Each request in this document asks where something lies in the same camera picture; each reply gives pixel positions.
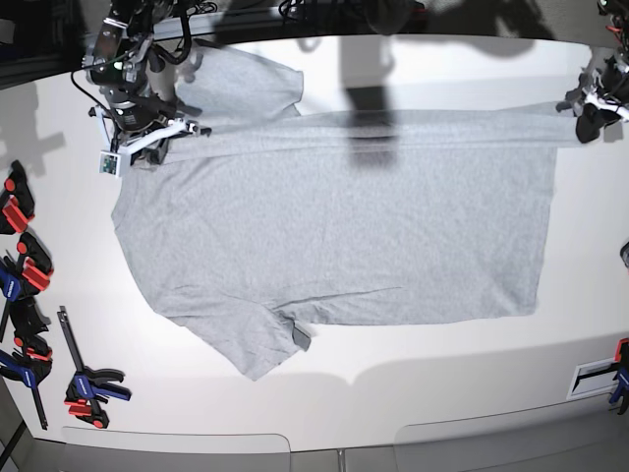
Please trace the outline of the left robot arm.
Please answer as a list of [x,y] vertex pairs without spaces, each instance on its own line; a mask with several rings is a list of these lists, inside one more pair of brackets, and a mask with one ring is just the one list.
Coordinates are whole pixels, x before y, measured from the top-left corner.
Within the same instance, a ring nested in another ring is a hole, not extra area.
[[609,18],[605,29],[618,41],[605,57],[600,49],[555,109],[571,110],[577,118],[575,133],[581,144],[596,140],[607,127],[628,122],[628,2],[598,1],[598,12]]

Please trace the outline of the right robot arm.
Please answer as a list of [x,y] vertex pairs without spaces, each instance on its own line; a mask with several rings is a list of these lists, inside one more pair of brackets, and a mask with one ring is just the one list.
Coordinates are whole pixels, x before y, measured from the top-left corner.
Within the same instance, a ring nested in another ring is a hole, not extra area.
[[[98,120],[104,141],[98,171],[117,178],[138,161],[159,165],[171,141],[208,137],[211,129],[195,118],[175,90],[176,68],[193,49],[190,14],[197,1],[112,1],[100,31],[87,49],[82,70],[104,97],[88,115]],[[175,53],[155,42],[154,27],[180,21],[183,45]]]

